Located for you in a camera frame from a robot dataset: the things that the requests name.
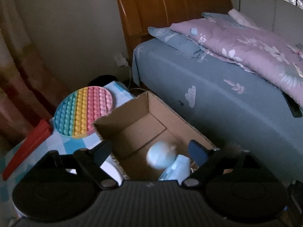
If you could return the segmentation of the pink gold curtain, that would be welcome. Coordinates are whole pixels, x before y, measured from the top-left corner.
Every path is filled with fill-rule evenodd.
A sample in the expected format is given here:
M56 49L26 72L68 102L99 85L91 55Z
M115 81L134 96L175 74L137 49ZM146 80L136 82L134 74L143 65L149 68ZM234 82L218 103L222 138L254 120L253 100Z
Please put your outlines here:
M1 155L49 120L68 94L44 66L14 0L1 0Z

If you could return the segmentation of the purple floral pillow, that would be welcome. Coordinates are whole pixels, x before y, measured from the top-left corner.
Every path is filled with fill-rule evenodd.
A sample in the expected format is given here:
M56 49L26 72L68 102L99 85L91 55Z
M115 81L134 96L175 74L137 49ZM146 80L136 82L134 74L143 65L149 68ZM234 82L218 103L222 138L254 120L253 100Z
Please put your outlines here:
M193 19L170 28L255 72L302 105L302 50L280 36L219 18Z

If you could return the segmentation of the red folded fan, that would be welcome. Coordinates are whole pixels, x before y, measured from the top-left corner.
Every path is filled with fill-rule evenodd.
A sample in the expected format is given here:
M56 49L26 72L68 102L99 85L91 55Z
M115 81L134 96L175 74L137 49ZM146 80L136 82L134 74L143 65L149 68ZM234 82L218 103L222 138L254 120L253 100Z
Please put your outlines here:
M19 167L19 165L38 148L51 134L53 127L47 120L40 120L39 124L28 134L25 141L19 147L13 158L3 171L2 177L4 181Z

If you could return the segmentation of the wooden bed headboard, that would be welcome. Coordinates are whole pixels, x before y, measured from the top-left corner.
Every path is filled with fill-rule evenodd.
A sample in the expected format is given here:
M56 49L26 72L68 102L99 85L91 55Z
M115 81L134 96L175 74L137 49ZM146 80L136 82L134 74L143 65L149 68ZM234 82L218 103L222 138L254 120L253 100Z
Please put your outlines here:
M151 39L148 27L201 18L202 13L227 14L231 0L117 0L128 57L140 43Z

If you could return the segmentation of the clear jar with white lid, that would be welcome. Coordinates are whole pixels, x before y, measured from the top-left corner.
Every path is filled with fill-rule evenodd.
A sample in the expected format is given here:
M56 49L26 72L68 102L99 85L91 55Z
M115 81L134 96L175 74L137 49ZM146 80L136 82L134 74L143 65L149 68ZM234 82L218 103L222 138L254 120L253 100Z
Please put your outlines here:
M122 184L122 182L124 181L121 173L118 171L118 169L108 163L107 161L103 162L103 164L100 166L100 168L107 173L112 179L114 179L118 185L120 186Z

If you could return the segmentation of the white wall plug adapter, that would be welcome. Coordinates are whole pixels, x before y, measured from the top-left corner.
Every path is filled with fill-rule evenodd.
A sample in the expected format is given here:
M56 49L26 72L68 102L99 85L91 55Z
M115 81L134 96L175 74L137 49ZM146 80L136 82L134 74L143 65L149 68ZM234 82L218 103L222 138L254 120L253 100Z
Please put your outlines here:
M128 61L123 55L115 55L114 60L118 67L122 67L122 66L128 67Z

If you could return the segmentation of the pale blue round plush toy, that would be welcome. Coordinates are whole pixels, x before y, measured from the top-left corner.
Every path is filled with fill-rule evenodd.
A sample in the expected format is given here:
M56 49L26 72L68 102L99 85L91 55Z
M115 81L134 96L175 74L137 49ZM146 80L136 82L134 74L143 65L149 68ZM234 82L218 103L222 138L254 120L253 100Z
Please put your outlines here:
M175 145L158 141L147 151L146 162L150 167L156 170L164 170L175 161L176 157Z

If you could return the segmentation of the blue floral pillow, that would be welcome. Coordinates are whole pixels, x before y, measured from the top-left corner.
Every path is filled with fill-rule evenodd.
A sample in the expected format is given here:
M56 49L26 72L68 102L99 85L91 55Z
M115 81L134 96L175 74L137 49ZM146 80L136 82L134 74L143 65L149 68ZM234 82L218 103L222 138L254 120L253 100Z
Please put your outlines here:
M204 48L197 45L186 36L171 30L169 27L148 27L151 36L157 38L164 44L173 47L181 54L189 58L197 58L204 53Z

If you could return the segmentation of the blue floral bedsheet mattress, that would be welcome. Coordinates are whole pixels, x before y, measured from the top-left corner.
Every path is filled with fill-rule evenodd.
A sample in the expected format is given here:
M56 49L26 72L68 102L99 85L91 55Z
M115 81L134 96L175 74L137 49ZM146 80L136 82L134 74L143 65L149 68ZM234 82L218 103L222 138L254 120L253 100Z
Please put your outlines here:
M282 92L210 55L189 58L154 38L133 52L133 78L214 145L251 151L280 180L302 180L302 118Z

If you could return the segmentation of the light blue face mask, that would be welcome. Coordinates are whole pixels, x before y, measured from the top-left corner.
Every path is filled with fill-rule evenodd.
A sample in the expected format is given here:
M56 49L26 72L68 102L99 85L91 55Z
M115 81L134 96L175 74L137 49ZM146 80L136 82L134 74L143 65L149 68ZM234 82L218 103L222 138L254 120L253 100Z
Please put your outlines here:
M159 177L158 181L176 180L179 185L189 177L191 173L191 160L184 156L178 155L175 161Z

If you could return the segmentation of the open cardboard box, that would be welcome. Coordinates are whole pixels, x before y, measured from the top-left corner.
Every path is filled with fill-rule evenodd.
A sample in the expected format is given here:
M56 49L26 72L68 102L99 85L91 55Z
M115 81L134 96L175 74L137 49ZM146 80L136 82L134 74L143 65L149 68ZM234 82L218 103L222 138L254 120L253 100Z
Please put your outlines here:
M111 140L111 155L124 179L157 180L161 170L146 161L149 148L159 141L172 145L177 154L189 156L187 147L193 139L207 149L215 146L195 127L151 92L115 108L94 122L101 140Z

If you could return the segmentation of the rainbow round pop-it toy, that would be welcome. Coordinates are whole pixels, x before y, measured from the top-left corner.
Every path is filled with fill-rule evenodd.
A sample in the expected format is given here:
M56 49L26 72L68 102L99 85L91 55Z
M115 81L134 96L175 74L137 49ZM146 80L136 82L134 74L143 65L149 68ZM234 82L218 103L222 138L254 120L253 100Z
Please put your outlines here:
M111 93L98 86L79 89L67 96L54 114L54 126L59 133L75 139L94 133L93 122L113 109Z

